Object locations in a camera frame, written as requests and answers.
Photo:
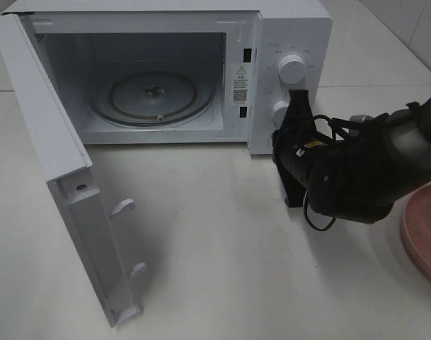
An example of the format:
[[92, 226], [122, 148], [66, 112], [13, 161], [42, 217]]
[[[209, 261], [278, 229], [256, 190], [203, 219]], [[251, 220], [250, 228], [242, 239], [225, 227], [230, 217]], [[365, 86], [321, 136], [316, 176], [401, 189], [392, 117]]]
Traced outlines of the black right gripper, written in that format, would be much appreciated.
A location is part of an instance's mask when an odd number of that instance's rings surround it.
[[315, 161], [310, 155], [320, 147], [328, 146], [328, 137], [316, 129], [309, 91], [290, 89], [289, 105], [283, 118], [289, 123], [273, 135], [273, 160], [285, 190], [285, 203], [289, 208], [304, 205]]

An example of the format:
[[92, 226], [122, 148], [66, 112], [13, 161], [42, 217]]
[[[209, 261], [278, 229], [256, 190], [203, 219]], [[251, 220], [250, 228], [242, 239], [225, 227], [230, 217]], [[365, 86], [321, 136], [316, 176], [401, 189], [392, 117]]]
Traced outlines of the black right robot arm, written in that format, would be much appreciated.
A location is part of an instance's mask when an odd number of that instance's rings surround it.
[[328, 118], [325, 135], [316, 128], [308, 91], [289, 95], [272, 135], [272, 160], [289, 208], [372, 224], [431, 182], [431, 98], [375, 118]]

